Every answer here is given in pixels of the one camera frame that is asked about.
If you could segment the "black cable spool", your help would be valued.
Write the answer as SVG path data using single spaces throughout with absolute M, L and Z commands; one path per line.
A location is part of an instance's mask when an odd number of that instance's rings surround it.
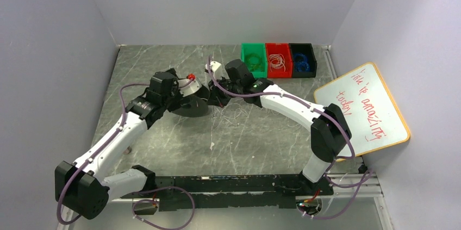
M 203 85 L 188 85 L 180 89 L 182 98 L 177 104 L 174 114 L 183 117 L 204 117 L 209 112 L 208 99 L 210 91 Z

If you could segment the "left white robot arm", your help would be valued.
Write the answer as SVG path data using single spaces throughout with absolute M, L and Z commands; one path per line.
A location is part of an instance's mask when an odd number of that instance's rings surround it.
M 113 199 L 156 188 L 155 173 L 143 166 L 135 165 L 115 176 L 108 176 L 108 170 L 164 112 L 179 109 L 181 102 L 200 88 L 195 81 L 192 75 L 178 78 L 174 69 L 155 73 L 148 84 L 142 84 L 141 95 L 128 103 L 121 100 L 121 116 L 105 136 L 74 162 L 62 161 L 56 167 L 59 223 L 70 225 L 80 217 L 93 219 Z

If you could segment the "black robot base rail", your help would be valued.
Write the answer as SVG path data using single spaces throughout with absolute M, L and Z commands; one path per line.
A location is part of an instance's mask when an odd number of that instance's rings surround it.
M 155 197 L 161 212 L 189 209 L 278 207 L 294 209 L 303 200 L 331 196 L 326 179 L 316 183 L 302 174 L 234 176 L 158 176 L 155 184 L 124 199 Z

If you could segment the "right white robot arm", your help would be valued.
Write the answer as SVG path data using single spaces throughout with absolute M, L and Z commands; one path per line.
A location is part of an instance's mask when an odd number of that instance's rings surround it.
M 318 182 L 337 159 L 354 158 L 352 133 L 338 105 L 331 103 L 325 107 L 308 102 L 268 79 L 256 79 L 240 59 L 226 66 L 208 59 L 205 71 L 211 79 L 209 88 L 216 93 L 212 98 L 218 105 L 231 98 L 242 98 L 246 103 L 280 113 L 310 131 L 313 154 L 301 172 L 308 181 Z

